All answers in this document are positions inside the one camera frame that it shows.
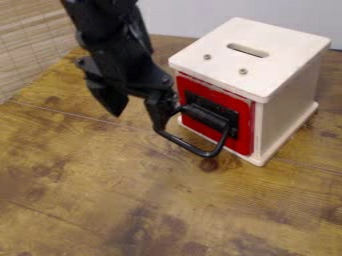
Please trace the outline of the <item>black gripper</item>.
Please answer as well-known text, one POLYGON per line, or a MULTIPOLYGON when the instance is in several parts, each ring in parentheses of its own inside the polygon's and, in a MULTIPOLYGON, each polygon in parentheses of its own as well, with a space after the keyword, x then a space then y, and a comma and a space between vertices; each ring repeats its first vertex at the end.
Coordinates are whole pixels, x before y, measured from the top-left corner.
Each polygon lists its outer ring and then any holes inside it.
POLYGON ((152 60, 152 45, 136 6, 73 6, 76 40, 89 56, 77 61, 88 90, 119 117, 128 95, 147 97, 144 106, 155 131, 164 130, 177 108, 172 77, 152 60))

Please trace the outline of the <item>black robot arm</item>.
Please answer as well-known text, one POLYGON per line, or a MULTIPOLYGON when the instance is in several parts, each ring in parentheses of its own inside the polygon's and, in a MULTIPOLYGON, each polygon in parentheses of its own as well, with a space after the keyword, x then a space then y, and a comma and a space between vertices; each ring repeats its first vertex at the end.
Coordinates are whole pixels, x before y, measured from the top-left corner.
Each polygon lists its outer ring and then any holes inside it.
POLYGON ((176 109, 169 74, 155 64, 137 0, 60 0, 88 55, 76 61, 88 90, 105 110, 120 116, 131 95, 144 99, 156 130, 176 109))

